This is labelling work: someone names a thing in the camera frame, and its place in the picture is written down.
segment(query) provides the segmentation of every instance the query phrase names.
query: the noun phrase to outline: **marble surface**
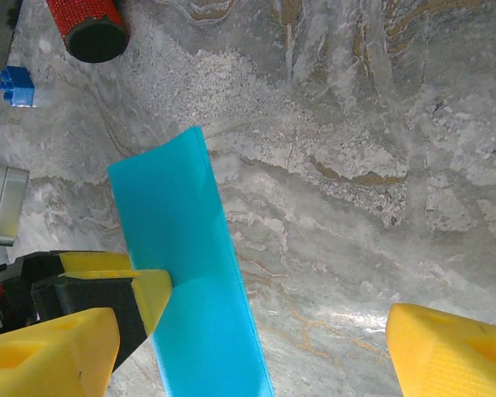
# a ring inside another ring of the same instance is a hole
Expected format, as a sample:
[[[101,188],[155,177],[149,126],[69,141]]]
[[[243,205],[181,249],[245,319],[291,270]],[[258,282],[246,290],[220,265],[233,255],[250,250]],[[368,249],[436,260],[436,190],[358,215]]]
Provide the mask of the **marble surface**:
[[[125,54],[85,65],[24,1],[39,107],[0,102],[0,163],[31,171],[0,261],[125,251],[107,166],[200,124],[278,396],[401,395],[397,302],[496,324],[496,2],[121,6]],[[148,342],[107,395],[165,395]]]

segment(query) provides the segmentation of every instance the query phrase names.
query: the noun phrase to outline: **red textured cylinder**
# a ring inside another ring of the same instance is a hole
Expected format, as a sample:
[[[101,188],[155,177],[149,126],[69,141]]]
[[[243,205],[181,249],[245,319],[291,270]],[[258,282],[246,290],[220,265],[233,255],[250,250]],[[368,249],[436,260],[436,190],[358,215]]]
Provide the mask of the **red textured cylinder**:
[[[128,43],[112,0],[46,0],[66,50],[78,60],[97,64],[122,54]]]

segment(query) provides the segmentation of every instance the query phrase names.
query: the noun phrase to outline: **yellow plastic part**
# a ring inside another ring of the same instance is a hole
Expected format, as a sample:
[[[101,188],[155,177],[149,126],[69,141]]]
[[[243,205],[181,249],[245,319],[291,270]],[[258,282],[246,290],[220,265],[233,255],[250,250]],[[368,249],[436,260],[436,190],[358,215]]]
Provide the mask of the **yellow plastic part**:
[[[496,326],[395,304],[386,337],[404,397],[496,397]]]
[[[147,336],[155,331],[173,292],[171,278],[165,270],[95,270],[63,275],[76,279],[133,278],[131,287]]]
[[[101,397],[119,349],[116,316],[90,309],[0,335],[0,397]]]
[[[132,270],[127,254],[116,252],[72,251],[59,254],[65,272],[94,270]]]

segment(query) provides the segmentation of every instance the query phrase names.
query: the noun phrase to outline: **blue toy block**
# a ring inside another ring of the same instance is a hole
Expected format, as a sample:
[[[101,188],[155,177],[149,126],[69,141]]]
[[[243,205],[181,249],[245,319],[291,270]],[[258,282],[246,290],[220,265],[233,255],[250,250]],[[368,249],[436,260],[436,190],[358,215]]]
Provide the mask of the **blue toy block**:
[[[30,107],[33,105],[35,86],[26,68],[6,66],[0,73],[0,89],[4,100],[12,106]]]

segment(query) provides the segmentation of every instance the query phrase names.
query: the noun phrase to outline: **gray marble countertop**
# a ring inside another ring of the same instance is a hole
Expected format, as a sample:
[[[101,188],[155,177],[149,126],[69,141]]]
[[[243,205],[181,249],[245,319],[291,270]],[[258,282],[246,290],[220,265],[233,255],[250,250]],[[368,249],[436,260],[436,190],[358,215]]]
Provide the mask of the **gray marble countertop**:
[[[15,246],[125,251],[112,162],[200,124],[278,396],[401,395],[391,304],[496,324],[496,2],[122,5],[124,55],[66,54],[24,1],[0,163],[31,171]],[[165,395],[146,342],[107,395]]]

